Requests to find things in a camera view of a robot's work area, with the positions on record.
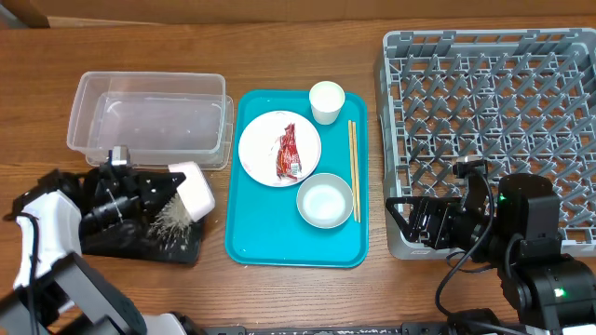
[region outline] clear plastic container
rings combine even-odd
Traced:
[[[127,145],[134,165],[227,165],[234,103],[218,74],[90,72],[74,97],[68,147],[97,166]]]

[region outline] brush bristles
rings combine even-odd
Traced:
[[[149,234],[156,235],[163,241],[186,239],[192,222],[193,219],[184,207],[183,200],[176,194],[156,215],[156,221],[151,223]]]

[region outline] plastic box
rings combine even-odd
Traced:
[[[562,252],[596,256],[595,50],[592,29],[387,33],[374,68],[385,198],[461,196],[452,162],[480,155],[493,186],[551,179]],[[386,231],[400,259],[454,251],[406,241],[388,211]]]
[[[136,166],[225,168],[234,103],[218,74],[89,72],[74,97],[68,147],[97,166],[127,145]]]

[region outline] plastic tray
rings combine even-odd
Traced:
[[[97,166],[127,145],[136,166],[227,165],[234,103],[218,74],[90,72],[74,97],[69,148]]]
[[[307,91],[255,90],[240,101],[235,147],[243,129],[258,115],[290,111],[306,117],[318,130],[322,154],[314,174],[336,174],[351,185],[347,120],[357,122],[359,141],[361,223],[354,216],[329,230],[315,228],[302,219],[296,207],[301,183],[271,188],[254,181],[234,152],[225,227],[225,248],[243,264],[349,268],[359,265],[369,247],[369,182],[367,111],[364,101],[346,93],[345,105],[329,126],[317,124]]]
[[[596,256],[595,47],[591,29],[386,34],[374,70],[385,198],[460,196],[452,162],[480,155],[493,186],[516,172],[551,179],[563,252]],[[388,212],[386,228],[398,258],[452,252],[405,241]]]

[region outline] wire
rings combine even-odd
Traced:
[[[474,244],[474,246],[472,246],[472,248],[470,248],[470,250],[468,250],[466,252],[466,254],[451,269],[451,271],[443,278],[443,280],[440,281],[440,284],[437,287],[437,292],[435,293],[435,304],[437,305],[437,308],[440,310],[440,312],[443,313],[444,315],[448,316],[448,317],[457,317],[457,315],[454,315],[452,312],[450,312],[445,307],[443,307],[443,305],[440,303],[440,294],[442,293],[442,291],[445,288],[445,286],[447,285],[447,283],[451,280],[451,278],[458,271],[460,271],[460,269],[464,265],[464,263],[480,247],[481,243],[484,241],[484,239],[486,239],[486,237],[491,232],[491,229],[493,228],[493,220],[494,220],[494,197],[493,197],[493,190],[491,189],[491,185],[488,183],[488,180],[477,169],[472,169],[472,172],[475,173],[476,175],[478,175],[482,179],[482,181],[484,181],[484,185],[486,186],[486,190],[488,191],[489,220],[488,220],[488,223],[486,225],[486,229],[482,233],[481,237],[476,241],[476,243]],[[502,328],[502,327],[495,326],[495,325],[492,325],[492,324],[489,324],[489,323],[485,323],[485,322],[479,322],[479,321],[474,321],[474,320],[464,319],[464,318],[460,318],[460,319],[461,319],[462,322],[465,322],[465,323],[467,323],[469,325],[475,325],[477,327],[482,327],[482,328],[485,328],[485,329],[496,330],[496,331],[500,331],[500,332],[503,332],[503,333],[506,333],[506,334],[511,334],[511,335],[528,335],[527,333],[524,333],[524,332],[519,332],[517,330],[508,329],[508,328]]]
[[[39,335],[39,327],[37,326],[37,312],[35,309],[35,274],[37,273],[37,263],[39,258],[39,225],[37,218],[29,213],[21,212],[16,217],[23,217],[29,219],[33,226],[34,241],[31,255],[31,268],[29,271],[29,287],[27,292],[27,303],[29,304],[29,315],[31,316],[31,333]]]
[[[515,242],[523,240],[523,235],[520,233],[515,233],[509,243],[507,244],[507,249],[505,250],[505,262],[503,263],[503,267],[505,268],[505,274],[507,274],[507,278],[511,278],[511,250],[513,249],[513,245]]]
[[[449,267],[451,267],[452,269],[454,268],[454,266],[451,264],[451,259],[457,255],[461,255],[463,253],[466,253],[465,251],[456,251],[450,255],[448,255],[447,257],[445,257],[445,262],[447,262],[447,265],[449,265]],[[466,270],[466,269],[459,269],[459,271],[465,273],[465,274],[481,274],[485,271],[489,271],[489,270],[493,270],[494,266],[492,266],[491,264],[488,265],[484,265],[481,266],[479,268],[476,269],[472,269],[472,270]]]

